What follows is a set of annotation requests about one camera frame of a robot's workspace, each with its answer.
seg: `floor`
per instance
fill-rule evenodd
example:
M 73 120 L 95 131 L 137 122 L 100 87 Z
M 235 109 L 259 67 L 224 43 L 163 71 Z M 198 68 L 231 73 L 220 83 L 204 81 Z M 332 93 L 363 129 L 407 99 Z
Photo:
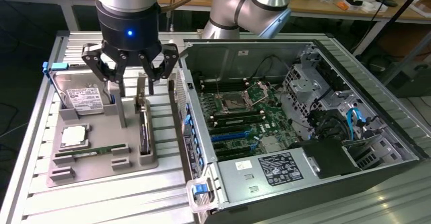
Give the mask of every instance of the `floor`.
M 56 32 L 67 30 L 59 6 L 33 3 L 9 4 L 16 10 L 0 1 L 0 92 L 3 93 L 0 96 L 0 146 L 4 146 L 0 148 L 0 203 L 7 191 L 16 154 L 25 134 L 25 123 L 29 120 L 43 78 L 41 64 L 49 58 Z M 76 6 L 75 10 L 81 30 L 97 31 L 95 8 Z M 176 31 L 202 29 L 208 20 L 207 12 L 175 11 L 173 16 Z M 167 30 L 165 21 L 165 17 L 161 16 L 160 31 Z M 360 40 L 367 27 L 368 22 L 355 22 L 352 26 L 347 26 L 340 20 L 291 18 L 283 32 L 327 32 L 335 36 L 346 48 L 351 48 Z M 371 51 L 375 53 L 379 49 L 372 48 Z

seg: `aluminum profile table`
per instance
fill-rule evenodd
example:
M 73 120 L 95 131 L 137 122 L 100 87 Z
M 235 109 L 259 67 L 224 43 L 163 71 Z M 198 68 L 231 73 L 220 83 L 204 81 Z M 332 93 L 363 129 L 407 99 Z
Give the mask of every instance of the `aluminum profile table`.
M 243 34 L 243 38 L 255 38 Z M 382 83 L 371 77 L 339 42 L 324 34 L 280 34 L 280 39 L 319 39 L 346 69 L 422 148 L 431 153 L 431 132 Z M 198 34 L 160 33 L 161 43 L 184 49 L 184 38 Z M 49 63 L 81 64 L 81 46 L 97 43 L 100 32 L 72 32 L 55 41 Z M 132 100 L 140 68 L 124 74 L 125 96 Z M 159 167 L 113 177 L 48 188 L 45 178 L 59 97 L 44 78 L 31 122 L 0 212 L 0 223 L 192 223 L 186 180 L 173 129 L 167 82 L 148 97 L 152 105 Z M 262 223 L 428 223 L 431 214 L 431 164 L 423 163 L 368 191 Z

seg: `hard drive label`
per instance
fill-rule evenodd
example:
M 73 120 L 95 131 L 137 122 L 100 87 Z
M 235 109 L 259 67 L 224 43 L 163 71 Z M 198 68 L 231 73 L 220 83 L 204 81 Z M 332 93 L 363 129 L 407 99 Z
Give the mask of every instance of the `hard drive label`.
M 76 111 L 103 109 L 99 88 L 68 89 L 68 98 Z
M 260 157 L 259 163 L 271 186 L 282 185 L 304 178 L 290 152 Z

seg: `motherboard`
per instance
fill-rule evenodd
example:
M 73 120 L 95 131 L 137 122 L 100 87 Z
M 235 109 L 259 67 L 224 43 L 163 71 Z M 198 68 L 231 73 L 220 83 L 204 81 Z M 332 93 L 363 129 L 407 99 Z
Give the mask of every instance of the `motherboard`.
M 268 82 L 202 84 L 199 101 L 219 161 L 287 150 L 299 141 Z

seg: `warning label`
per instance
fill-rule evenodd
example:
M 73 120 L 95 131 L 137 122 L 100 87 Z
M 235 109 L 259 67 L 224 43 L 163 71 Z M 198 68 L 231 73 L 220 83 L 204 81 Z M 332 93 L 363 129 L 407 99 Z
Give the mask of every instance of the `warning label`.
M 99 88 L 68 89 L 67 94 L 76 111 L 103 109 Z
M 290 152 L 260 157 L 259 163 L 271 186 L 304 178 Z

